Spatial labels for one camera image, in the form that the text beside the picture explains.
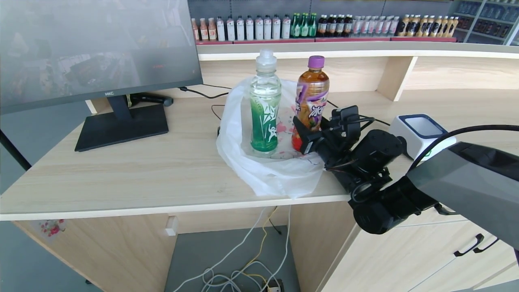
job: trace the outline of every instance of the shelving unit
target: shelving unit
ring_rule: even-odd
[[[515,8],[519,8],[519,3],[502,3],[502,2],[496,2],[496,1],[490,1],[490,0],[458,0],[456,2],[457,2],[457,4],[453,5],[451,7],[450,15],[473,19],[472,23],[468,29],[456,28],[456,31],[466,33],[466,35],[463,39],[464,43],[468,43],[469,38],[471,36],[481,36],[481,37],[485,37],[488,39],[494,39],[494,40],[500,41],[501,44],[506,45],[506,46],[509,46],[512,43],[513,44],[517,43],[517,41],[514,41],[514,39],[515,39],[515,35],[517,34],[517,31],[519,30],[519,17],[517,17],[514,21],[509,21],[509,20],[493,19],[490,17],[482,17],[481,13],[482,13],[485,5],[498,5],[498,6],[504,7],[505,9],[507,9],[509,7],[511,7],[511,9],[515,9]],[[466,2],[474,2],[474,3],[480,4],[479,7],[477,8],[477,12],[475,15],[455,12],[456,10],[458,10],[458,7],[462,3],[466,3]],[[500,24],[501,31],[499,31],[498,35],[500,35],[502,30],[506,29],[505,27],[507,27],[507,26],[508,26],[508,28],[507,28],[508,32],[506,33],[506,35],[504,37],[493,36],[493,35],[489,35],[489,34],[485,34],[485,33],[481,33],[481,32],[476,32],[476,31],[474,31],[474,28],[480,20],[495,22],[497,24]]]

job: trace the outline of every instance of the black handle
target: black handle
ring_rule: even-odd
[[[496,240],[494,240],[494,242],[492,242],[489,246],[487,246],[487,247],[485,247],[485,248],[483,248],[483,249],[479,249],[479,248],[476,247],[476,248],[474,249],[474,253],[475,253],[475,254],[482,253],[482,252],[486,251],[487,249],[489,249],[491,246],[493,246],[493,245],[494,245],[496,242],[498,242],[498,241],[499,241],[499,238],[496,238]]]
[[[459,250],[457,250],[457,251],[454,252],[454,256],[455,257],[461,257],[461,256],[466,255],[469,251],[475,249],[483,241],[483,239],[485,239],[485,237],[483,236],[483,234],[478,233],[476,235],[476,239],[477,239],[476,244],[474,244],[471,248],[467,249],[467,251],[465,251],[464,253],[460,253]]]
[[[452,211],[449,211],[449,210],[445,209],[445,207],[442,206],[442,204],[439,204],[439,203],[434,206],[434,209],[436,209],[436,211],[440,215],[445,215],[445,216],[448,216],[448,215],[459,215],[459,213],[452,212]]]

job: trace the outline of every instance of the cabinet door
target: cabinet door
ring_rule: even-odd
[[[511,263],[508,267],[500,272],[496,273],[494,276],[485,279],[483,282],[477,284],[473,287],[474,290],[503,284],[506,282],[514,281],[519,279],[519,266],[517,262]]]
[[[454,259],[478,233],[470,221],[394,228],[382,235],[361,231],[322,292],[409,291]]]
[[[447,266],[437,271],[424,282],[415,287],[412,292],[458,291],[468,289],[505,269],[516,262],[514,249],[491,234],[478,248],[481,253],[471,251],[452,260]]]

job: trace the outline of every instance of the monitor stand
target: monitor stand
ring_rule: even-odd
[[[162,104],[129,109],[126,96],[108,97],[108,101],[114,112],[87,117],[75,151],[87,151],[169,131]]]

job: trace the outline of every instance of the green label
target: green label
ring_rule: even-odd
[[[251,146],[260,152],[270,152],[278,146],[276,118],[279,98],[269,101],[251,96],[252,135]]]

